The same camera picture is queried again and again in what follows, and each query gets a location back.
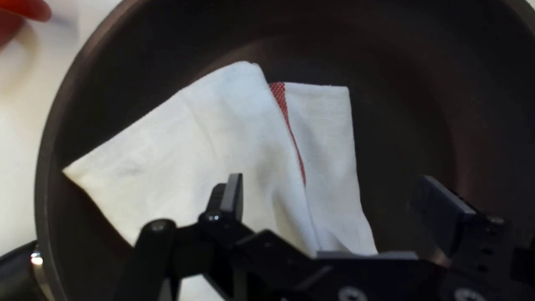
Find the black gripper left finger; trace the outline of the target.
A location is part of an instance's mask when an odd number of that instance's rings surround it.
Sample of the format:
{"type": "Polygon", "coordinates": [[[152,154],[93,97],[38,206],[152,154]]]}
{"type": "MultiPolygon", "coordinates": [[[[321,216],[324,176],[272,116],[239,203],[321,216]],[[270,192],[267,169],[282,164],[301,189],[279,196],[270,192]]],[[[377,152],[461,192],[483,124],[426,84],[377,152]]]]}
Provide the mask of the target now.
{"type": "Polygon", "coordinates": [[[225,182],[214,186],[204,211],[205,221],[219,221],[222,218],[242,219],[242,176],[230,174],[225,182]]]}

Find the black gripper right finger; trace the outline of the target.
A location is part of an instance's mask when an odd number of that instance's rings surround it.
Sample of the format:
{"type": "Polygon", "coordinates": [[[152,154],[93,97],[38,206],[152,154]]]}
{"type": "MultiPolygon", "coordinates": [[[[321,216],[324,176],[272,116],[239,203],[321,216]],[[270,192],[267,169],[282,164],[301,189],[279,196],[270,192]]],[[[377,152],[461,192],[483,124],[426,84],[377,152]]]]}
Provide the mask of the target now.
{"type": "Polygon", "coordinates": [[[421,176],[413,189],[413,211],[434,246],[451,261],[473,256],[478,213],[431,176],[421,176]]]}

